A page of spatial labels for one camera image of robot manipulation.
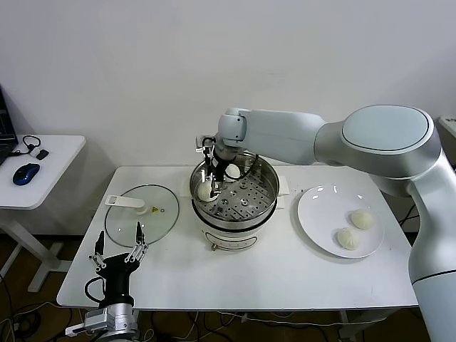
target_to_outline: white table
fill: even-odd
[[[279,175],[286,177],[291,191],[285,196],[286,209],[274,213],[251,249],[213,252],[201,233],[203,223],[194,214],[190,199],[179,197],[183,193],[182,180],[190,176],[192,169],[117,169],[58,293],[60,305],[95,306],[83,289],[96,276],[88,255],[93,253],[104,227],[107,207],[103,203],[107,195],[121,195],[141,184],[160,184],[173,190],[179,198],[180,215],[170,233],[150,246],[130,278],[130,295],[137,309],[299,311],[417,305],[408,278],[410,245],[366,174],[345,167],[275,167]],[[342,259],[320,249],[302,231],[296,215],[301,191],[322,183],[352,189],[375,207],[385,225],[384,242],[375,254],[365,259]],[[105,238],[106,257],[127,251]],[[90,290],[102,298],[100,286]],[[378,316],[367,313],[359,319]]]
[[[86,143],[86,139],[80,135],[35,136],[41,139],[41,147],[49,151],[46,158],[38,160],[31,155],[21,155],[9,157],[0,165],[0,228],[18,242],[0,274],[5,275],[21,247],[28,249],[41,260],[41,265],[28,287],[30,292],[39,291],[50,271],[68,271],[71,261],[57,259],[56,255],[61,250],[62,243],[56,242],[50,249],[45,248],[22,225],[12,219],[5,209],[32,210],[40,206]],[[25,152],[27,149],[22,143],[22,137],[18,135],[20,143],[17,148]],[[27,185],[15,185],[12,182],[13,174],[20,166],[30,162],[40,165],[39,172]]]

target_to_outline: floor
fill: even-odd
[[[41,240],[46,246],[50,246],[52,241],[44,239]],[[67,241],[62,249],[59,257],[62,259],[72,259],[75,255],[79,241]],[[0,266],[6,261],[8,255],[15,247],[15,242],[9,239],[6,235],[0,235]],[[60,285],[63,282],[64,274],[51,274],[43,288],[37,294],[27,292],[27,287],[32,279],[35,271],[39,266],[39,262],[26,250],[22,249],[18,258],[14,262],[12,268],[9,270],[5,277],[6,284],[11,292],[11,301],[13,310],[17,311],[22,306],[32,303],[39,303],[44,301],[55,301]],[[0,285],[0,320],[10,316],[8,296],[6,295],[5,288]],[[41,323],[39,324],[36,332],[26,338],[16,340],[26,342],[51,342],[57,341],[55,335],[61,333],[65,326],[69,323],[71,325],[81,322],[79,312],[77,309],[56,309],[52,306],[44,306],[38,311],[41,316]],[[191,318],[195,317],[196,313],[190,313]],[[150,312],[140,313],[138,319],[139,327],[141,329],[140,340],[143,341],[143,334],[151,328],[153,318],[153,326],[155,328],[155,336],[149,341],[181,341],[172,340],[171,336],[183,337],[189,331],[192,322],[189,313],[185,312],[169,312],[157,311],[153,315]],[[338,313],[335,311],[321,311],[321,312],[305,312],[295,313],[288,318],[279,318],[272,313],[251,313],[258,318],[269,320],[287,320],[295,322],[312,321],[319,323],[331,323],[340,321]],[[203,337],[207,333],[204,327],[203,318],[206,320],[206,325],[209,329],[216,329],[221,326],[220,315],[218,313],[199,313],[197,326],[200,336]],[[36,317],[28,318],[32,322]],[[229,322],[229,316],[224,316],[223,322]],[[24,322],[23,327],[28,327],[28,322]],[[1,341],[5,341],[8,334],[8,328],[2,331]],[[228,327],[224,327],[218,331],[227,336],[219,336],[211,333],[204,337],[204,342],[247,342],[247,341],[272,341],[272,342],[287,342],[287,341],[311,341],[311,342],[338,342],[338,328],[335,326],[322,327],[322,328],[304,328],[296,329],[289,327],[273,327],[267,326],[264,323],[256,321],[248,321],[242,323],[240,318],[235,318]],[[147,334],[147,338],[151,336],[151,331]],[[197,329],[194,329],[189,336],[189,341],[195,341],[197,338]],[[60,342],[65,341],[90,341],[92,336],[80,334],[75,338],[59,337]],[[359,334],[356,336],[357,342],[426,342],[429,341],[428,333],[426,331],[423,320],[420,317],[418,309],[402,309],[391,315],[387,320],[377,323],[365,330],[364,336]]]

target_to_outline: perforated steamer tray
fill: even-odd
[[[198,198],[197,188],[202,182],[202,174],[207,174],[205,163],[199,164],[190,178],[195,210],[210,223],[225,229],[245,229],[270,216],[268,214],[273,210],[279,193],[279,178],[266,160],[258,157],[254,161],[255,155],[251,153],[238,155],[233,163],[241,175],[253,165],[252,170],[241,180],[224,182],[222,193],[212,202]]]

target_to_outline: pot handle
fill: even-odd
[[[147,211],[145,202],[139,198],[108,195],[108,197],[106,197],[105,205],[110,207],[133,208],[138,215],[144,214]]]

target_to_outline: table leg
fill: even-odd
[[[29,292],[40,291],[41,285],[43,285],[49,272],[67,272],[69,270],[71,261],[59,260],[57,258],[57,254],[63,246],[62,242],[55,242],[51,249],[47,249],[40,241],[22,227],[21,224],[14,220],[9,220],[8,223],[2,225],[1,228],[36,258],[41,260],[41,265],[28,287]]]
[[[12,253],[8,256],[8,259],[6,260],[5,264],[0,270],[0,274],[2,277],[6,276],[6,273],[8,272],[9,268],[13,264],[14,260],[16,260],[16,257],[18,256],[19,252],[21,251],[21,244],[17,244],[16,247],[14,247]]]
[[[371,309],[364,311],[361,315],[357,316],[352,321],[348,322],[346,312],[341,311],[341,318],[344,323],[358,323],[358,322],[373,322],[373,323],[360,323],[360,324],[353,324],[347,325],[343,328],[339,329],[339,336],[340,338],[347,338],[351,341],[356,341],[355,336],[356,334],[360,333],[364,329],[368,328],[375,324],[375,321],[382,320],[387,318],[389,315],[395,313],[399,309]]]

